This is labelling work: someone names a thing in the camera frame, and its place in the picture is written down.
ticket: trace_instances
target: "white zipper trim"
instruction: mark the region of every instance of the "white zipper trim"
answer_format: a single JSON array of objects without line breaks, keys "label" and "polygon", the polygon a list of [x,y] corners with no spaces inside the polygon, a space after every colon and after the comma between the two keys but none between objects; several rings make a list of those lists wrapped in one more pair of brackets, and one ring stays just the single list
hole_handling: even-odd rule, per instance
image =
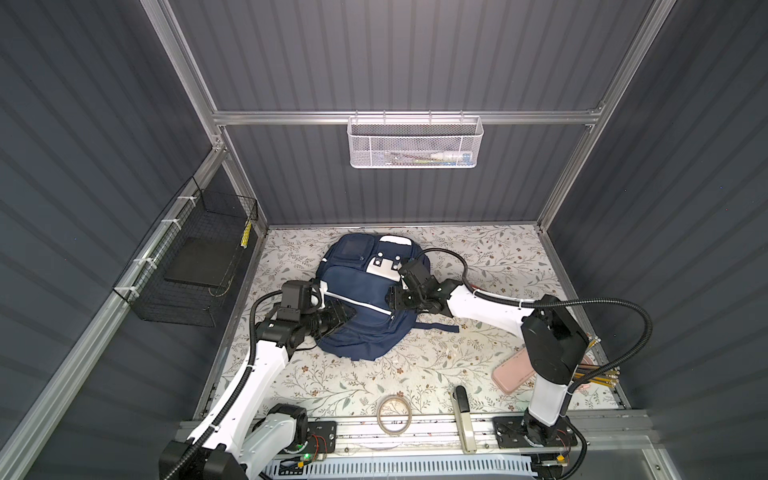
[{"label": "white zipper trim", "polygon": [[326,295],[327,296],[332,296],[333,298],[337,298],[339,300],[344,300],[345,302],[349,302],[349,303],[351,303],[353,305],[364,306],[366,308],[370,308],[371,310],[375,310],[377,312],[385,313],[386,315],[392,315],[392,312],[390,312],[389,310],[384,310],[383,308],[379,308],[376,305],[371,305],[370,303],[358,302],[357,300],[352,300],[350,298],[346,298],[345,296],[336,295],[335,293],[331,293],[331,292],[326,292]]}]

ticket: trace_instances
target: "white mesh basket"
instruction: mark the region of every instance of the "white mesh basket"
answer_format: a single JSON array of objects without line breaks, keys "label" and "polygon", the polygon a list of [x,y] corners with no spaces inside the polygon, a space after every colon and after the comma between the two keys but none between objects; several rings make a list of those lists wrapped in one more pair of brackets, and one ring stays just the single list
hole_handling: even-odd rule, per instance
[{"label": "white mesh basket", "polygon": [[473,168],[483,130],[477,117],[384,124],[350,117],[346,133],[354,168]]}]

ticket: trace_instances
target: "backpack strap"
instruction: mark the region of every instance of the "backpack strap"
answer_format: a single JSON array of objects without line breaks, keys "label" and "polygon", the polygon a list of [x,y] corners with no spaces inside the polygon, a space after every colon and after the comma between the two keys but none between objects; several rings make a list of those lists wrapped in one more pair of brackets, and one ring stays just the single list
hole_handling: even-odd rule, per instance
[{"label": "backpack strap", "polygon": [[438,329],[443,332],[458,333],[458,325],[445,325],[444,323],[416,322],[413,324],[413,328],[422,330]]}]

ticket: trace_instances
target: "bundle of pencils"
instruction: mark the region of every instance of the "bundle of pencils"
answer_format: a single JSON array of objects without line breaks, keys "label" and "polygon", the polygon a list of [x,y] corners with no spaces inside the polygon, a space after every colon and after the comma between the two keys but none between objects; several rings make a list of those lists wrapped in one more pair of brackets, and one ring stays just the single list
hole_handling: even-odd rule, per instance
[{"label": "bundle of pencils", "polygon": [[[587,375],[593,370],[596,370],[599,368],[600,368],[599,365],[589,365],[587,363],[580,363],[579,366],[576,367],[576,373],[574,374],[574,379],[578,380],[582,376]],[[617,367],[615,369],[608,370],[607,372],[603,372],[599,376],[596,376],[593,379],[590,379],[589,381],[592,383],[597,383],[598,385],[615,387],[619,383],[619,368]]]}]

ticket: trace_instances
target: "wire basket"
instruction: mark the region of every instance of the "wire basket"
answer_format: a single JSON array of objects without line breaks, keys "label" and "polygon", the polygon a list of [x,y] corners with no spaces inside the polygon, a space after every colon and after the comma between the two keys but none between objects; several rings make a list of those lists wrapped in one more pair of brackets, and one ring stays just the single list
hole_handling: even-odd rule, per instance
[{"label": "wire basket", "polygon": [[350,117],[349,162],[354,168],[473,168],[483,128],[480,118],[453,123],[360,123]]},{"label": "wire basket", "polygon": [[[133,283],[116,284],[114,291],[143,320],[208,327],[227,322],[247,269],[247,261],[242,260],[250,257],[257,241],[252,231],[256,219],[257,203],[253,198],[198,190],[187,199],[175,219],[162,220],[167,225],[151,253],[133,260],[141,263]],[[246,228],[249,238],[247,247],[242,247]],[[166,278],[189,239],[225,246],[229,263],[214,285],[179,283]]]}]

